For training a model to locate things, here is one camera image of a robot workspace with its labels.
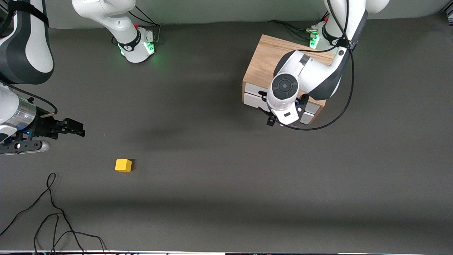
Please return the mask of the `yellow cube block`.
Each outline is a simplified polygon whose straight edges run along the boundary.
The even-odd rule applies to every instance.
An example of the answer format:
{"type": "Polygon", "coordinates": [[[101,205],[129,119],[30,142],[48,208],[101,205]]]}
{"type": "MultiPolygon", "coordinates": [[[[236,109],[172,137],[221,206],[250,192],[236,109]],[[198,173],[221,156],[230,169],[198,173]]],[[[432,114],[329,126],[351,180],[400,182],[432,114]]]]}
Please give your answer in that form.
{"type": "Polygon", "coordinates": [[[131,172],[133,162],[129,159],[117,159],[115,161],[115,171],[117,172],[131,172]]]}

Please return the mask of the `white-fronted wooden drawer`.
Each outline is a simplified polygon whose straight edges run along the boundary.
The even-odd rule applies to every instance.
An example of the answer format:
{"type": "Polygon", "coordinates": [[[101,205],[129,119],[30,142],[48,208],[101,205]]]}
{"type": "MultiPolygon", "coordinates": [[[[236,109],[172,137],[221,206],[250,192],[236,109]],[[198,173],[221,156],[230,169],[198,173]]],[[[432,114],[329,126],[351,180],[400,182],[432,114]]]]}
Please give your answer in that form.
{"type": "MultiPolygon", "coordinates": [[[[244,89],[245,90],[243,92],[243,103],[244,103],[244,94],[245,93],[254,94],[254,95],[260,97],[260,95],[258,94],[259,91],[265,91],[265,92],[268,91],[267,87],[256,86],[254,84],[250,84],[250,83],[247,83],[247,82],[244,83],[244,89]]],[[[313,100],[311,97],[309,98],[309,101],[308,101],[308,103],[314,103],[314,104],[316,104],[318,106],[321,106],[322,109],[323,109],[323,107],[325,105],[325,102],[326,102],[325,100],[322,100],[322,101],[313,100]]]]}
{"type": "MultiPolygon", "coordinates": [[[[261,97],[256,96],[254,94],[250,93],[245,93],[244,94],[244,104],[254,107],[254,108],[259,108],[261,107],[267,112],[270,112],[267,103],[262,100],[261,97]]],[[[321,110],[321,106],[318,106],[314,103],[307,103],[307,106],[305,107],[305,112],[301,118],[300,123],[302,124],[309,124],[311,121],[315,118],[315,115],[319,110],[321,110]]]]}

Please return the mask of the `wooden drawer cabinet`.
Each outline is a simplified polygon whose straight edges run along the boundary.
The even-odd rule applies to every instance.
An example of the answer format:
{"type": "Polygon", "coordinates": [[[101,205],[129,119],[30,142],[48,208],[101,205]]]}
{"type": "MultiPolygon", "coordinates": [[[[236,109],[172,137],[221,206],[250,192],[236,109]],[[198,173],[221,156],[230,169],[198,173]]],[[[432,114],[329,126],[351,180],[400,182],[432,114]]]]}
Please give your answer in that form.
{"type": "MultiPolygon", "coordinates": [[[[263,34],[242,80],[242,92],[245,90],[245,82],[268,88],[274,77],[276,65],[284,54],[293,50],[311,50],[311,48],[263,34]]],[[[327,65],[329,65],[334,58],[334,54],[332,53],[309,53],[309,55],[327,65]]]]}

